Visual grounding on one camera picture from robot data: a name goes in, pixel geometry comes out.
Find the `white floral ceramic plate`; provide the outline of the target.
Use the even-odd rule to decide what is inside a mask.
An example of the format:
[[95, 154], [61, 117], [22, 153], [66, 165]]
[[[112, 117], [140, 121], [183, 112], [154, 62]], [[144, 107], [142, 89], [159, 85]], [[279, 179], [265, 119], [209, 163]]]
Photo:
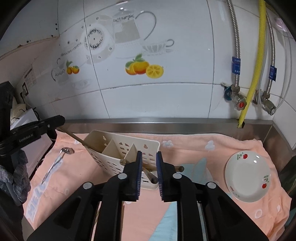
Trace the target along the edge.
[[260, 154], [243, 150], [232, 155], [226, 163], [225, 182], [238, 200], [251, 203], [262, 199], [271, 185], [271, 170]]

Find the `metal ladle spoon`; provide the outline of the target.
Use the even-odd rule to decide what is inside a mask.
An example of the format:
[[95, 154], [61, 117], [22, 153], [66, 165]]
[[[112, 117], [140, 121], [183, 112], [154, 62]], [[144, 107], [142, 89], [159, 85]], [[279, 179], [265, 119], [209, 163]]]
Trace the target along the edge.
[[64, 155], [67, 154], [67, 155], [71, 155], [71, 154], [74, 154], [75, 151], [73, 148], [70, 148], [70, 147], [63, 147], [60, 152], [59, 152], [59, 155], [58, 157], [56, 158], [56, 160], [53, 162], [52, 166], [49, 168], [49, 170], [47, 171], [47, 173], [45, 174], [41, 184], [43, 184], [47, 177], [49, 176], [50, 172], [52, 171], [52, 169], [63, 159]]

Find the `wall power socket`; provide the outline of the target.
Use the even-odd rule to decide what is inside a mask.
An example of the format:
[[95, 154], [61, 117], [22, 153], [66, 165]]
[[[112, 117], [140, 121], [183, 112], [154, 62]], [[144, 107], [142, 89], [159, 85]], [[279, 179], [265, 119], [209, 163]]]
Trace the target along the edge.
[[29, 94], [29, 92], [28, 92], [28, 89], [27, 89], [26, 83], [24, 82], [24, 83], [22, 84], [22, 96], [25, 97], [25, 96], [27, 96], [28, 94]]

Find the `peach printed towel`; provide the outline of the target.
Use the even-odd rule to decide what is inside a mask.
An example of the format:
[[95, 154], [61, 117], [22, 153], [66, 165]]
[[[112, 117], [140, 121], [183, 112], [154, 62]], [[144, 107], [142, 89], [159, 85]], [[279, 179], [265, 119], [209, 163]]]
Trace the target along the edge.
[[[290, 215], [291, 198], [281, 187], [276, 168], [263, 144], [257, 140], [239, 141], [220, 134], [201, 135], [144, 135], [126, 136], [158, 141], [165, 162], [184, 167], [183, 174], [193, 182], [215, 182], [255, 222], [269, 240], [277, 240], [284, 232]], [[65, 154], [52, 169], [46, 181], [45, 174], [63, 147], [75, 153]], [[256, 202], [236, 199], [228, 190], [224, 169], [236, 152], [253, 151], [264, 157], [271, 170], [271, 185], [267, 194]], [[84, 182], [103, 183], [111, 175], [104, 172], [86, 148], [65, 133], [58, 133], [53, 149], [31, 180], [31, 190], [24, 205], [25, 218], [33, 229], [38, 228]]]

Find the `cream plastic utensil holder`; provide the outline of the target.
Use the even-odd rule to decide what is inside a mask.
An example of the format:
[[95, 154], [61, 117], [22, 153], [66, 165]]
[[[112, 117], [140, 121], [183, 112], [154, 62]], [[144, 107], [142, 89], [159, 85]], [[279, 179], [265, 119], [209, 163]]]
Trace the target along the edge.
[[123, 172], [124, 166], [120, 164], [120, 160], [133, 162], [136, 160], [138, 151], [142, 153], [143, 167], [153, 175], [157, 175], [156, 153], [160, 147], [158, 141], [92, 131], [84, 139], [83, 145], [99, 167], [111, 176]]

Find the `white microwave oven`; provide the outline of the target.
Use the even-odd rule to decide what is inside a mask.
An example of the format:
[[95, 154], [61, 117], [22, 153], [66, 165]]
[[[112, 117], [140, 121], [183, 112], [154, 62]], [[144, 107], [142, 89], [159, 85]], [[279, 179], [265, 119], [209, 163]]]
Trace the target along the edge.
[[[16, 117], [11, 119], [11, 130], [38, 120], [32, 109], [20, 109], [17, 114]], [[23, 146], [22, 150], [25, 152], [28, 160], [27, 173], [31, 176], [34, 169], [52, 144], [52, 141], [47, 134], [39, 135], [37, 131], [29, 131], [28, 134], [23, 134], [21, 136], [18, 143]]]

